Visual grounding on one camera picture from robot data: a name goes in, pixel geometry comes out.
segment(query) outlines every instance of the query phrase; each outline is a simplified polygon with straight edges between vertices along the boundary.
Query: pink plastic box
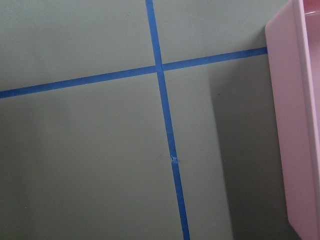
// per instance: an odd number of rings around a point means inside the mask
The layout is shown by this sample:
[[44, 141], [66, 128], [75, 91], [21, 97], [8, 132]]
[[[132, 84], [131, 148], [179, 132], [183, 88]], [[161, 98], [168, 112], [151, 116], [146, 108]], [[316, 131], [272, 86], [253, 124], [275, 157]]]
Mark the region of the pink plastic box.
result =
[[320, 240], [320, 0], [290, 0], [265, 34], [288, 219]]

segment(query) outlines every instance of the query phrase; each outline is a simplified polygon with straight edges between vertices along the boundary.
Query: blue line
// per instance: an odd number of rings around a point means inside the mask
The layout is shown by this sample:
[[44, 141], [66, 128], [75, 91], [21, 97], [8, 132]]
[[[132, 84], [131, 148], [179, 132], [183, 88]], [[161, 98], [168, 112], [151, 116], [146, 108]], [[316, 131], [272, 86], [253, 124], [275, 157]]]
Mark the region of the blue line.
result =
[[162, 67], [164, 71], [169, 71], [174, 69], [183, 69], [183, 68], [188, 68], [188, 67], [193, 67], [198, 65], [212, 64], [212, 63], [218, 63], [218, 62], [234, 60], [234, 59], [243, 59], [243, 58], [259, 56], [264, 54], [268, 54], [267, 48], [260, 47], [255, 49], [235, 51], [231, 53], [194, 58], [190, 60], [165, 63], [162, 65]]
[[165, 80], [165, 74], [164, 74], [163, 65], [161, 61], [161, 50], [160, 50], [160, 43], [158, 38], [154, 4], [152, 0], [145, 0], [145, 5], [146, 5], [146, 12], [147, 12], [149, 27], [150, 27], [156, 74], [158, 77], [166, 137], [168, 140], [169, 152], [172, 158], [171, 166], [172, 166], [175, 192], [176, 192], [176, 198], [177, 198], [179, 214], [180, 214], [183, 239], [190, 240], [187, 212], [186, 212], [184, 193], [182, 189], [182, 183], [181, 183], [181, 177], [180, 177], [180, 171], [179, 171], [179, 163], [177, 159], [177, 151], [176, 151], [174, 130], [173, 130], [171, 114], [170, 114], [166, 80]]
[[57, 81], [57, 82], [45, 83], [41, 85], [27, 86], [22, 88], [0, 91], [0, 99], [20, 96], [25, 94], [39, 93], [39, 92], [55, 90], [55, 89], [63, 89], [68, 87], [84, 85], [84, 84], [92, 84], [92, 83], [104, 82], [109, 80], [122, 79], [127, 77], [138, 76], [138, 75], [152, 74], [152, 73], [155, 73], [156, 71], [157, 71], [156, 66], [146, 66], [146, 67], [135, 68], [130, 70], [105, 73], [105, 74], [100, 74], [95, 76], [86, 76], [86, 77], [80, 77], [76, 79], [65, 80], [65, 81]]

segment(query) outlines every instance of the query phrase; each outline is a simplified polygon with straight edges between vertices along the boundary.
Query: pink bin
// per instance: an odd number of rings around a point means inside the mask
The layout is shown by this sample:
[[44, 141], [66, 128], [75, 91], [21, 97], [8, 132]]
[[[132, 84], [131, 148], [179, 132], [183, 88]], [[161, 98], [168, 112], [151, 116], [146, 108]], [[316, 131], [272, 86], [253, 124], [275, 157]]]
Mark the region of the pink bin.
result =
[[265, 34], [288, 219], [320, 240], [320, 0], [290, 0]]

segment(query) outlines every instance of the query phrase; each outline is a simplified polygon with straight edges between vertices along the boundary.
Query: gray floor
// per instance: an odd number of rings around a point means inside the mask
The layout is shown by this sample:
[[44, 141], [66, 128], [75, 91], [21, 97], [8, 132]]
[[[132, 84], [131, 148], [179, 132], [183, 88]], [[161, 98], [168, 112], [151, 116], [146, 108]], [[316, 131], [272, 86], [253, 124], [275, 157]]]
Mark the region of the gray floor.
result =
[[[286, 0], [154, 0], [162, 62], [265, 47]], [[144, 0], [0, 0], [0, 91], [155, 65]], [[165, 72], [192, 240], [298, 240], [268, 56]], [[157, 75], [0, 99], [0, 239], [183, 239]]]

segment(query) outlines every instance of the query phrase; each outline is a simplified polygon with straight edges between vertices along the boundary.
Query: blue tape cross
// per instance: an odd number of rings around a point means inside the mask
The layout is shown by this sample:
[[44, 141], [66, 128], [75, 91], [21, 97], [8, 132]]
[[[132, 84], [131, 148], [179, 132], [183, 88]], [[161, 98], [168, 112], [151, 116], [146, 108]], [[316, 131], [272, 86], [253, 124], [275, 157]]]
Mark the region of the blue tape cross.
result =
[[161, 50], [160, 50], [160, 43], [158, 38], [154, 4], [152, 0], [145, 0], [145, 5], [146, 5], [146, 12], [148, 15], [148, 21], [149, 21], [149, 27], [150, 27], [156, 74], [158, 77], [166, 137], [168, 140], [169, 152], [172, 158], [171, 166], [173, 171], [173, 179], [174, 179], [174, 185], [175, 185], [176, 198], [178, 202], [183, 239], [190, 240], [187, 212], [186, 212], [184, 193], [182, 189], [182, 183], [181, 183], [181, 177], [180, 177], [180, 171], [179, 171], [179, 163], [177, 159], [177, 151], [176, 151], [174, 130], [173, 130], [172, 121], [171, 121], [166, 80], [165, 80], [165, 74], [164, 74], [163, 65], [161, 61]]

